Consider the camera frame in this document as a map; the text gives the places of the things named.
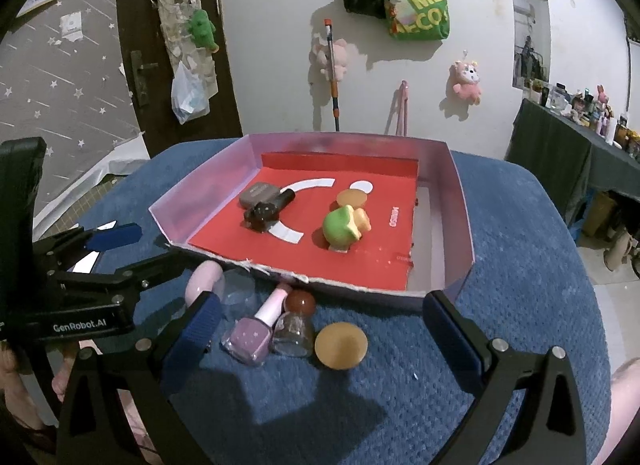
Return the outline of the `person left hand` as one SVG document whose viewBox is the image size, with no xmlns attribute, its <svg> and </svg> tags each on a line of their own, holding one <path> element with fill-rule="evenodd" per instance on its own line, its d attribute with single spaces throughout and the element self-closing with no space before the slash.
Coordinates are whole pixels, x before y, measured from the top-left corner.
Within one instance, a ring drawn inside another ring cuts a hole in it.
<svg viewBox="0 0 640 465">
<path fill-rule="evenodd" d="M 84 348 L 92 348 L 99 355 L 102 353 L 94 341 L 79 341 L 56 349 L 62 355 L 62 363 L 58 373 L 52 378 L 51 390 L 58 401 L 64 400 L 77 353 Z M 21 369 L 17 357 L 5 341 L 1 343 L 1 391 L 4 393 L 6 408 L 21 426 L 40 430 L 56 424 L 37 378 L 31 371 Z"/>
</svg>

